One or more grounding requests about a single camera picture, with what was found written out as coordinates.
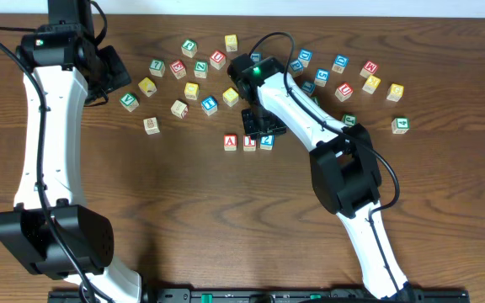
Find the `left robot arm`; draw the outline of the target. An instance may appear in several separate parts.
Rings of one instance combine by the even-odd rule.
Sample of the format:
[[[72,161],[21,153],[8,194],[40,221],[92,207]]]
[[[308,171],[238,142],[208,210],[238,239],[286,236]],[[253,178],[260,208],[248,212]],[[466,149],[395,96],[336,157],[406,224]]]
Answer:
[[[28,115],[23,172],[13,208],[0,212],[0,242],[30,274],[77,286],[50,301],[146,302],[142,277],[115,256],[112,225],[87,207],[81,182],[83,110],[131,81],[93,28],[98,7],[49,2],[47,24],[25,30],[10,54],[24,74]]]

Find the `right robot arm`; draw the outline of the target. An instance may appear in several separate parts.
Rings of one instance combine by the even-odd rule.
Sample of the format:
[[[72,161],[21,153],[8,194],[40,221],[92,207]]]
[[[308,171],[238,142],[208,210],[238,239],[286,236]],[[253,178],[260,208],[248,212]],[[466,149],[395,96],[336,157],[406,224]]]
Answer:
[[[308,150],[314,193],[344,225],[365,288],[377,299],[413,300],[381,218],[379,167],[390,165],[373,149],[366,128],[347,126],[325,113],[274,57],[256,63],[240,55],[227,74],[251,105],[242,112],[247,136],[257,140],[291,130]]]

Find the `red I block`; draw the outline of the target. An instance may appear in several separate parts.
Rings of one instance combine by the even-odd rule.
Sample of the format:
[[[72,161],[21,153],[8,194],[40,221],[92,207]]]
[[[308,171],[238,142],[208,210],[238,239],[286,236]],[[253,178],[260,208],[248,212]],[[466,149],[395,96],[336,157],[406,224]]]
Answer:
[[[243,150],[245,152],[255,152],[257,149],[256,140],[252,139],[250,136],[243,137]]]

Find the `blue 2 block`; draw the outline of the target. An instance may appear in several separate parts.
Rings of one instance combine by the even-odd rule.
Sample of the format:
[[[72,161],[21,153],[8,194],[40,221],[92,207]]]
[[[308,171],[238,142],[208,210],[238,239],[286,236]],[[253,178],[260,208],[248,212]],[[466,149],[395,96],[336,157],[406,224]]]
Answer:
[[[259,147],[262,150],[272,150],[274,147],[274,136],[262,136],[259,141]]]

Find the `red A block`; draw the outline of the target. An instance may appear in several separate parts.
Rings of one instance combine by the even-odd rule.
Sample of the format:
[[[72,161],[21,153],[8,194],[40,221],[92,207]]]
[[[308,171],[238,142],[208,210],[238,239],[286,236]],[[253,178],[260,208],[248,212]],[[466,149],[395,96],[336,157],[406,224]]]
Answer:
[[[234,152],[237,149],[237,135],[224,135],[223,148],[226,152]]]

